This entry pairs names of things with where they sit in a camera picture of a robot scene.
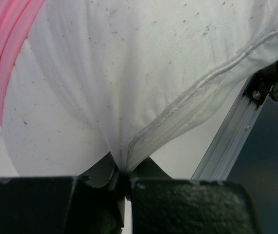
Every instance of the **dark background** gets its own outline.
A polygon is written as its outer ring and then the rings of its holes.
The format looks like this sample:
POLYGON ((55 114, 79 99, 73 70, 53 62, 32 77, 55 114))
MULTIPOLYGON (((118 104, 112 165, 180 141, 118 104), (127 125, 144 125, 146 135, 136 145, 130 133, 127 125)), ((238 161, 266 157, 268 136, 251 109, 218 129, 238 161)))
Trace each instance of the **dark background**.
POLYGON ((264 234, 278 234, 278 104, 267 100, 228 180, 241 183, 264 234))

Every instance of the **pillow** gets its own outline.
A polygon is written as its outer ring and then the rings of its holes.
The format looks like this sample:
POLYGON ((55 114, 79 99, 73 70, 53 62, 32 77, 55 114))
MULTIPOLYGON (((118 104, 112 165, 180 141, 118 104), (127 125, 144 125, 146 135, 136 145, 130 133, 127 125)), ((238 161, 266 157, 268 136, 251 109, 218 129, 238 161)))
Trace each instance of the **pillow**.
POLYGON ((129 173, 278 60, 278 1, 48 0, 23 46, 129 173))

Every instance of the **white zipper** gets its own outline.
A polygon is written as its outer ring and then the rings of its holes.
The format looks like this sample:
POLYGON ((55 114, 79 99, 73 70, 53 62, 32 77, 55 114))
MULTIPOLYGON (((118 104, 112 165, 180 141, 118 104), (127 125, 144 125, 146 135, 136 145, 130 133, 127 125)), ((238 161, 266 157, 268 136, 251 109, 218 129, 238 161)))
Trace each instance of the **white zipper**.
POLYGON ((215 88, 204 92, 205 96, 199 97, 199 100, 194 100, 194 96, 189 96, 188 98, 183 98, 185 100, 179 106, 171 107, 170 109, 174 110, 175 113, 164 118, 161 123, 155 123, 145 135, 137 139, 136 143, 130 147, 125 172, 131 173, 142 161, 160 147, 190 130, 192 126, 189 128, 187 126, 190 126, 192 119, 210 104, 211 98, 217 92, 217 87, 215 85, 215 88))

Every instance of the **pink strap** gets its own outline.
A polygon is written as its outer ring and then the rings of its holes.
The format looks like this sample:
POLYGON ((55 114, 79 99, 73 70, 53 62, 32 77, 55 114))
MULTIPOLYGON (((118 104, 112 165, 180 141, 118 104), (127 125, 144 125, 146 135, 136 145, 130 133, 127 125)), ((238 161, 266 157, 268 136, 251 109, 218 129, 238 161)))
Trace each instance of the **pink strap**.
POLYGON ((12 68, 44 0, 0 0, 0 125, 12 68))

